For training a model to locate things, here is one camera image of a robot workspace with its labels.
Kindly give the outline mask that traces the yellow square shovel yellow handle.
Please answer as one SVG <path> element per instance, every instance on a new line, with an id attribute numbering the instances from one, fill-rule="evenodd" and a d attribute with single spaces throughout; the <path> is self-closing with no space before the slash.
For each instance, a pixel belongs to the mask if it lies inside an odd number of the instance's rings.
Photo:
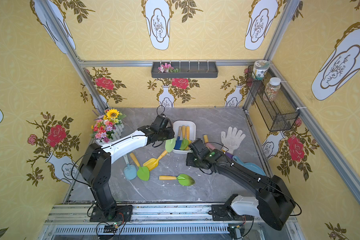
<path id="1" fill-rule="evenodd" d="M 187 138 L 187 146 L 186 146 L 186 150 L 188 151 L 190 148 L 189 148 L 189 144 L 191 143 L 191 140 L 190 140 L 190 126 L 186 126 L 186 138 Z"/>

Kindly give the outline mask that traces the dark grey wall shelf tray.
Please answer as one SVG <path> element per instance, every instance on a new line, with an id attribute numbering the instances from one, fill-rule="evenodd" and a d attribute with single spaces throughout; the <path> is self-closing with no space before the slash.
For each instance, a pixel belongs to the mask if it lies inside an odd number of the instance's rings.
<path id="1" fill-rule="evenodd" d="M 168 63 L 174 68 L 179 69 L 179 73 L 160 73 L 158 67 L 160 64 Z M 160 61 L 153 62 L 151 68 L 152 78 L 217 78 L 217 63 L 214 61 Z"/>

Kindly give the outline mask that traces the white knitted work glove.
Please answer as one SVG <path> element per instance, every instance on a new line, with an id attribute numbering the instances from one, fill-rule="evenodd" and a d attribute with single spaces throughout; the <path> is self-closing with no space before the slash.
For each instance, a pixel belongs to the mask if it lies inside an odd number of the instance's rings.
<path id="1" fill-rule="evenodd" d="M 234 154 L 234 151 L 239 148 L 246 135 L 242 130 L 229 127 L 226 132 L 221 132 L 221 142 L 229 154 Z"/>

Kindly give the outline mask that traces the blue trowel wooden handle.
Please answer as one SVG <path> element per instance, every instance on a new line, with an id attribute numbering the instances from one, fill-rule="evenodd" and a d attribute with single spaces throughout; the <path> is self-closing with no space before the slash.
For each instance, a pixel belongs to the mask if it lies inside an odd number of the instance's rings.
<path id="1" fill-rule="evenodd" d="M 179 126 L 179 130 L 178 130 L 178 137 L 175 143 L 175 147 L 174 150 L 180 150 L 181 144 L 182 144 L 182 126 Z"/>

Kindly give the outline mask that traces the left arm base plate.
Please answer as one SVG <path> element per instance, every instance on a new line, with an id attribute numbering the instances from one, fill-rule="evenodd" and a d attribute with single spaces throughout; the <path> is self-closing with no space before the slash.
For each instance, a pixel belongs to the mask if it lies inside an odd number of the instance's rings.
<path id="1" fill-rule="evenodd" d="M 108 211 L 102 211 L 98 207 L 94 207 L 90 217 L 90 222 L 129 222 L 133 213 L 132 205 L 113 206 Z"/>

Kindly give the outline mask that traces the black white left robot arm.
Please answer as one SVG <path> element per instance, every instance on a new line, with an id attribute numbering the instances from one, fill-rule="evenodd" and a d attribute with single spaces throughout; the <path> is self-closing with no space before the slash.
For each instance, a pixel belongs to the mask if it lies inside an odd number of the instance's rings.
<path id="1" fill-rule="evenodd" d="M 117 211 L 117 204 L 109 186 L 111 165 L 122 156 L 155 142 L 171 140 L 175 136 L 171 120 L 161 114 L 150 126 L 142 126 L 130 135 L 103 146 L 91 144 L 79 166 L 79 172 L 89 186 L 97 207 L 106 214 Z"/>

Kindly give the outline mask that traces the jar with patterned label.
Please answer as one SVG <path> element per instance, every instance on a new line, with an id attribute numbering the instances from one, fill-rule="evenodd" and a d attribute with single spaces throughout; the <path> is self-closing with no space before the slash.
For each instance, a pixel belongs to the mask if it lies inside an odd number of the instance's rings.
<path id="1" fill-rule="evenodd" d="M 258 60 L 254 62 L 252 70 L 252 78 L 254 80 L 262 81 L 269 70 L 270 62 L 266 60 Z"/>

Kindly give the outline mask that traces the clear jar with white lid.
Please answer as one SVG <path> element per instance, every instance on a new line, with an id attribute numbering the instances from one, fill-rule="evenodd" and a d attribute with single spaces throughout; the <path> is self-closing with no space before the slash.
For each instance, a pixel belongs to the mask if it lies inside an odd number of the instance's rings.
<path id="1" fill-rule="evenodd" d="M 280 88 L 281 88 L 281 79 L 276 77 L 270 78 L 269 82 L 265 87 L 263 99 L 269 102 L 274 101 L 277 97 Z"/>

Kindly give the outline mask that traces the green leaf shovel yellow handle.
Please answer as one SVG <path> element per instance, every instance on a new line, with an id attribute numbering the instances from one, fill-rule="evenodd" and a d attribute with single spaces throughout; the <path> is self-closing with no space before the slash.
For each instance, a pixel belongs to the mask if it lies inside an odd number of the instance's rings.
<path id="1" fill-rule="evenodd" d="M 182 126 L 182 133 L 183 133 L 183 139 L 182 139 L 182 144 L 181 144 L 181 147 L 180 147 L 180 150 L 184 151 L 186 150 L 186 146 L 187 146 L 187 138 L 186 138 L 186 126 Z"/>

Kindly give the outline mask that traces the small pink flowers on shelf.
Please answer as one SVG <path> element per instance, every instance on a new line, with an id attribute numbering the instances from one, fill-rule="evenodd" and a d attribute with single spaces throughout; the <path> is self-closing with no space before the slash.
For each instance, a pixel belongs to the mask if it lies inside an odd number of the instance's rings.
<path id="1" fill-rule="evenodd" d="M 180 70 L 174 68 L 171 64 L 168 63 L 164 63 L 164 64 L 160 64 L 160 66 L 158 67 L 158 70 L 160 73 L 179 73 Z"/>

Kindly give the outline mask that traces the white plastic storage box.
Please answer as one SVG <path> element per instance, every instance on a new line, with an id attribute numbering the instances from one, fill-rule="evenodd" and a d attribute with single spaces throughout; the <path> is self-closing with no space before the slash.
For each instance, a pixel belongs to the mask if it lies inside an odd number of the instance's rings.
<path id="1" fill-rule="evenodd" d="M 173 127 L 176 141 L 173 152 L 183 155 L 190 153 L 188 144 L 196 139 L 196 124 L 191 121 L 175 121 Z"/>

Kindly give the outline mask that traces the light green trowel wooden handle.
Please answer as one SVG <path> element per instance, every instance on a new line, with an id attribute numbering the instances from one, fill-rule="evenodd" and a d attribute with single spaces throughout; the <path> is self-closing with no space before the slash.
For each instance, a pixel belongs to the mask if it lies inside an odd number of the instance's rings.
<path id="1" fill-rule="evenodd" d="M 167 151 L 167 153 L 172 152 L 173 149 L 175 148 L 175 145 L 176 145 L 176 138 L 166 140 L 165 150 Z"/>

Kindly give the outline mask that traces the green shovel lying front centre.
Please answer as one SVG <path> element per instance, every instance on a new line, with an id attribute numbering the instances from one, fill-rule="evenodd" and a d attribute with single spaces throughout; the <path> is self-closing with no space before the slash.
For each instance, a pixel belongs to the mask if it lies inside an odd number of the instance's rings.
<path id="1" fill-rule="evenodd" d="M 195 184 L 195 180 L 186 175 L 186 174 L 180 174 L 178 176 L 159 176 L 159 180 L 161 181 L 169 181 L 169 180 L 177 180 L 180 185 L 182 186 L 192 186 Z"/>

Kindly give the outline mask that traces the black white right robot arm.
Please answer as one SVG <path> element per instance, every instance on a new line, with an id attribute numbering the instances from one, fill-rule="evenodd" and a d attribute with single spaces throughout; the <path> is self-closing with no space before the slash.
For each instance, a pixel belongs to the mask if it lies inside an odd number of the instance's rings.
<path id="1" fill-rule="evenodd" d="M 201 139 L 194 140 L 189 147 L 187 166 L 211 170 L 251 191 L 259 202 L 260 217 L 273 229 L 282 230 L 297 203 L 281 178 L 257 174 L 235 163 L 220 150 L 210 151 Z"/>

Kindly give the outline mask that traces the artificial flowers in white fence pot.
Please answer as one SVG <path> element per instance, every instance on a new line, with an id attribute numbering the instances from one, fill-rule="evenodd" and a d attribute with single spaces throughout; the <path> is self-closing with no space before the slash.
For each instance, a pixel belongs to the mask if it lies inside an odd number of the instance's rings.
<path id="1" fill-rule="evenodd" d="M 105 110 L 105 113 L 96 119 L 92 126 L 91 138 L 99 145 L 119 140 L 124 129 L 125 114 L 117 109 Z"/>

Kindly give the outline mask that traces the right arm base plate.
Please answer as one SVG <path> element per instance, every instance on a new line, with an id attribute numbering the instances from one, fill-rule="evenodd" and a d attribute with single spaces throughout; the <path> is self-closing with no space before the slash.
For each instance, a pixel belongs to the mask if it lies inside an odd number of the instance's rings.
<path id="1" fill-rule="evenodd" d="M 238 215 L 230 207 L 225 205 L 212 205 L 208 214 L 212 216 L 213 221 L 252 221 L 254 216 Z"/>

